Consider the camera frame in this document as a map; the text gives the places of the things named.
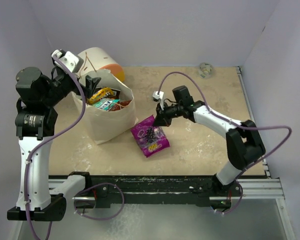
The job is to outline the yellow m&m's packet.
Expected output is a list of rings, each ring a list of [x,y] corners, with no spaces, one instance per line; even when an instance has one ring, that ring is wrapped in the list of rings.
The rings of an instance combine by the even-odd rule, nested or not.
[[[109,87],[101,88],[99,91],[97,91],[93,96],[91,96],[87,100],[87,103],[89,105],[93,105],[93,104],[97,103],[98,101],[100,101],[110,95],[113,95],[113,94],[114,94],[114,92],[111,88],[109,88]]]

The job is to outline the purple candy bag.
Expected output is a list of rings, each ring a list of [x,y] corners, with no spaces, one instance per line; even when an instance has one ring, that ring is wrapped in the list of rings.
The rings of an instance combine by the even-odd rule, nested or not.
[[[146,158],[170,147],[170,142],[160,126],[153,126],[155,117],[147,117],[130,131]]]

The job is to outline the teal fox's mint bag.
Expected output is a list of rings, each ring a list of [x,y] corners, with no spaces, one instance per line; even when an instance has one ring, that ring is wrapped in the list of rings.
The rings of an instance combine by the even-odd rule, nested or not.
[[[92,106],[100,110],[110,111],[119,102],[119,99],[103,98],[94,103]]]

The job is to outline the brown chips bag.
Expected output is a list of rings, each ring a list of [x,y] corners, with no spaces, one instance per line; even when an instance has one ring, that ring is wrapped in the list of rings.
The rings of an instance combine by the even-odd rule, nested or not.
[[[94,91],[94,93],[96,94],[97,92],[99,92],[102,89],[105,89],[106,87],[97,87]],[[111,96],[113,96],[114,98],[119,98],[121,91],[119,89],[115,89],[115,88],[109,88],[111,89],[111,91],[113,92],[113,94],[110,94]]]

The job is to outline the red doritos bag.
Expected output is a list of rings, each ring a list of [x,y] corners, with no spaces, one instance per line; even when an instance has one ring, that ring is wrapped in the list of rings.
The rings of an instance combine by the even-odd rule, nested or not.
[[[113,104],[113,106],[109,109],[110,112],[119,111],[126,108],[130,104],[131,100],[127,101],[119,101]]]

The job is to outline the brown paper bag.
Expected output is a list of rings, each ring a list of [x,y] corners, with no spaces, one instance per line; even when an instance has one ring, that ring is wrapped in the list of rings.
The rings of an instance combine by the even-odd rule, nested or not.
[[[135,98],[132,90],[113,76],[107,69],[100,69],[97,76],[101,81],[97,87],[109,87],[121,91],[119,101],[131,101],[130,104],[117,111],[106,111],[87,104],[82,118],[88,135],[96,145],[103,144],[132,128],[137,122]],[[80,84],[86,86],[86,77],[79,77]]]

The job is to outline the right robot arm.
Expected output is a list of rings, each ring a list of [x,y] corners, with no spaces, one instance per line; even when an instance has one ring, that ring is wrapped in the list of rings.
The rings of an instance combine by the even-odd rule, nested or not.
[[[205,102],[194,101],[184,85],[174,88],[172,93],[175,102],[168,105],[162,91],[153,92],[153,100],[157,102],[153,126],[168,127],[172,119],[183,117],[223,137],[226,141],[228,162],[213,175],[211,188],[216,195],[225,195],[236,177],[266,153],[255,123],[251,120],[232,120],[224,115],[217,117]]]

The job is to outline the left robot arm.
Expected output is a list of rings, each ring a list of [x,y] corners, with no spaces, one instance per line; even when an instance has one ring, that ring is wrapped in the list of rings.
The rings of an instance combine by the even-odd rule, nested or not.
[[[53,139],[57,137],[55,124],[58,113],[55,105],[70,92],[89,95],[101,80],[88,77],[87,87],[75,76],[83,65],[77,55],[52,55],[53,73],[48,77],[37,67],[20,70],[16,79],[15,118],[16,136],[21,153],[21,180],[18,200],[7,211],[10,221],[61,221],[67,208],[67,198],[79,193],[88,196],[93,191],[89,173],[71,173],[54,190],[49,189],[49,160]]]

